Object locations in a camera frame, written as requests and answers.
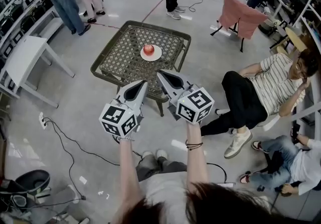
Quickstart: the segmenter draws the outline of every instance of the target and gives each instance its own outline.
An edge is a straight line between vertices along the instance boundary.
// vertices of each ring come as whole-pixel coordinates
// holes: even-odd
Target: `white chair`
[[[228,113],[230,109],[216,109],[215,114],[222,115]],[[257,127],[262,127],[264,131],[268,131],[271,127],[274,126],[275,123],[281,118],[279,113],[269,116],[265,121],[259,123]]]

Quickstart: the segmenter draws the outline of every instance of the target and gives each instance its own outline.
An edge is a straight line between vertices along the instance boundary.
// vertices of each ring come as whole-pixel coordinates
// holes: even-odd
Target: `striped shirt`
[[[263,72],[260,75],[249,78],[255,91],[268,115],[279,112],[280,106],[285,103],[302,84],[302,79],[288,79],[288,73],[292,61],[284,54],[274,54],[261,61]],[[305,96],[303,91],[297,99],[294,107]]]

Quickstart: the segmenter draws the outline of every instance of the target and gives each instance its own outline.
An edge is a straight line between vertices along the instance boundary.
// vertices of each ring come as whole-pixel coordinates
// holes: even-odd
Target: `gray sneaker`
[[[175,8],[175,12],[184,13],[184,12],[185,12],[185,9],[183,9],[182,7],[177,6],[177,7]]]
[[[166,14],[171,16],[174,20],[180,20],[182,18],[175,10],[172,12],[167,12]]]

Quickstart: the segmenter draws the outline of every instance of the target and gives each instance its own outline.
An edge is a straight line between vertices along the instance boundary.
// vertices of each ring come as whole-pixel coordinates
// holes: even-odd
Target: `pink cloth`
[[[251,39],[257,26],[266,19],[266,15],[238,0],[224,0],[219,22],[225,29],[238,22],[238,36]]]

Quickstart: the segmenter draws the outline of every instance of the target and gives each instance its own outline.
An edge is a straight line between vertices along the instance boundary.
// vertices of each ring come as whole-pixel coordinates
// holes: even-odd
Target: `glasses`
[[[304,79],[306,77],[306,73],[302,71],[301,65],[297,63],[295,67],[296,67],[296,70],[300,73],[300,78]]]

